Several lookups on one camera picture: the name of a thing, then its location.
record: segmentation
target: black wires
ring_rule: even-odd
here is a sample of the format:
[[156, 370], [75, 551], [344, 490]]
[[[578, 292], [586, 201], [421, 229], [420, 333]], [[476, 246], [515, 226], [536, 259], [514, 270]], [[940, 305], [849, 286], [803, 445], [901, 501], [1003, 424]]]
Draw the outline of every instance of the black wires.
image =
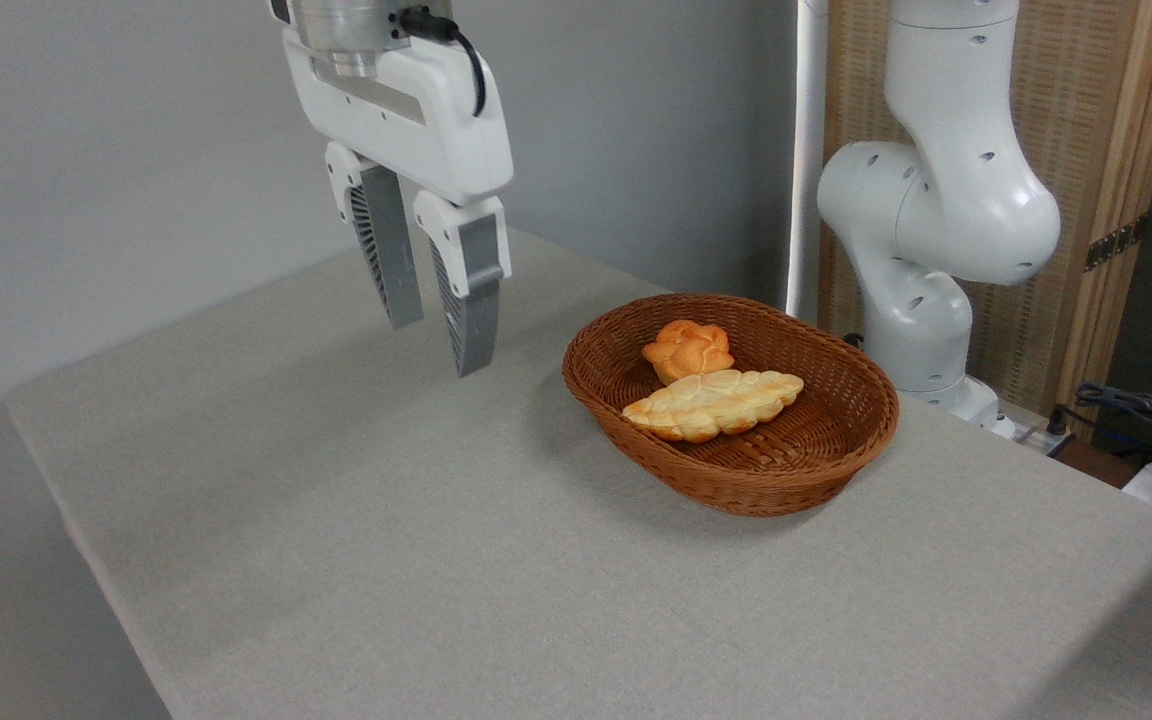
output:
[[1111, 420], [1130, 416], [1130, 418], [1152, 429], [1152, 395], [1139, 392], [1123, 392], [1117, 388], [1100, 386], [1100, 384], [1096, 382], [1081, 384], [1078, 389], [1074, 392], [1074, 395], [1075, 406], [1100, 407], [1100, 409], [1111, 411], [1112, 415], [1108, 416], [1105, 423], [1098, 423], [1098, 420], [1092, 420], [1087, 416], [1077, 414], [1069, 406], [1056, 406], [1056, 414], [1052, 418], [1053, 423], [1064, 418], [1078, 420], [1087, 425], [1087, 427], [1096, 430], [1096, 432], [1115, 439], [1117, 442], [1139, 448], [1139, 450], [1152, 452], [1152, 437], [1137, 437], [1130, 432], [1126, 432], [1126, 430], [1113, 429], [1108, 425]]
[[465, 37], [465, 33], [462, 33], [460, 29], [456, 31], [456, 41], [460, 41], [461, 47], [465, 47], [465, 52], [470, 55], [470, 65], [473, 67], [473, 90], [477, 96], [473, 116], [478, 118], [483, 114], [483, 106], [488, 101], [488, 79], [483, 76], [483, 60], [479, 59], [479, 51], [470, 45], [470, 38]]
[[484, 105], [488, 101], [488, 82], [483, 74], [483, 60], [479, 59], [479, 53], [470, 44], [465, 33], [461, 32], [461, 28], [452, 22], [452, 18], [440, 18], [438, 15], [430, 14], [429, 6], [425, 5], [420, 8], [407, 8], [400, 13], [397, 25], [402, 26], [407, 35], [420, 37], [424, 40], [444, 41], [444, 44], [460, 41], [461, 47], [470, 56], [470, 66], [473, 68], [473, 116], [478, 118], [483, 114]]

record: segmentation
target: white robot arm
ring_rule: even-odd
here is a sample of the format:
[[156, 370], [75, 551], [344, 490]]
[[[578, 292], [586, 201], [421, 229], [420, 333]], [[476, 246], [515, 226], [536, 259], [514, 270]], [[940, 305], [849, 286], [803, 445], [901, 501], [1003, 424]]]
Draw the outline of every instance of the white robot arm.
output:
[[291, 78], [329, 138], [326, 169], [394, 328], [424, 314], [397, 176], [420, 184], [457, 372], [490, 364], [499, 281], [511, 273], [495, 194], [513, 177], [492, 69], [447, 3], [274, 0]]
[[1005, 434], [995, 393], [967, 376], [972, 306], [950, 275], [1018, 285], [1060, 236], [1011, 127], [1018, 8], [892, 0], [884, 90], [915, 145], [842, 147], [817, 196], [861, 281], [865, 351], [897, 388]]

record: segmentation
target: table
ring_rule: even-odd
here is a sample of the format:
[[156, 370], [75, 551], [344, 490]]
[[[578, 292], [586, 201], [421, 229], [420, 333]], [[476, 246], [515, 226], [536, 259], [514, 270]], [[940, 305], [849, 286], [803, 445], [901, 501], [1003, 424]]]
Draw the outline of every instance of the table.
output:
[[6, 400], [174, 717], [1152, 719], [1152, 506], [916, 402], [818, 509], [694, 505], [559, 373], [659, 288], [511, 243], [465, 379], [353, 252]]

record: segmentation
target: bread basket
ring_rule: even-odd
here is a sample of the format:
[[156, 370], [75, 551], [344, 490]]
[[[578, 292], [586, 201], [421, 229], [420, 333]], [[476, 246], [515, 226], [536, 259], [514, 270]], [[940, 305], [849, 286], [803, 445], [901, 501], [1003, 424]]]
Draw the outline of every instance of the bread basket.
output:
[[[669, 444], [621, 410], [662, 387], [643, 346], [687, 318], [727, 331], [738, 370], [805, 381], [794, 406], [740, 435]], [[563, 379], [613, 445], [667, 486], [735, 515], [773, 516], [831, 500], [896, 432], [900, 404], [882, 370], [855, 347], [772, 306], [723, 295], [658, 295], [602, 314], [576, 334]]]

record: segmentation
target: bread roll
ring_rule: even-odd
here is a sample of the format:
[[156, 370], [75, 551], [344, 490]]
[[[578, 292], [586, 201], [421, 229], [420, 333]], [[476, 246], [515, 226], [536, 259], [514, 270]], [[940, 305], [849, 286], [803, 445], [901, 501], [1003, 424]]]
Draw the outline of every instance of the bread roll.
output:
[[660, 382], [669, 384], [732, 367], [735, 359], [727, 350], [727, 332], [718, 325], [675, 320], [660, 328], [655, 342], [643, 347], [643, 356], [652, 363]]
[[687, 376], [626, 408], [626, 418], [666, 441], [705, 442], [776, 418], [803, 391], [803, 378], [774, 370]]

